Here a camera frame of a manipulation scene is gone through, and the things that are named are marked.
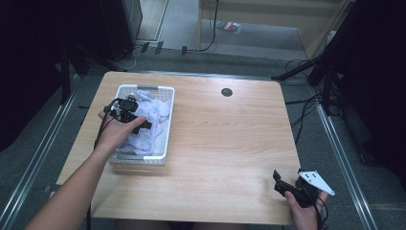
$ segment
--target white cloth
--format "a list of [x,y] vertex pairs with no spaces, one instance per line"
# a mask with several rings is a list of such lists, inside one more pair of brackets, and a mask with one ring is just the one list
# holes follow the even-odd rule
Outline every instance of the white cloth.
[[135,116],[145,116],[152,126],[151,129],[140,128],[138,135],[129,134],[118,151],[151,155],[155,137],[162,132],[161,123],[169,117],[171,100],[162,102],[158,99],[152,99],[152,94],[143,90],[138,90],[135,96],[138,103]]

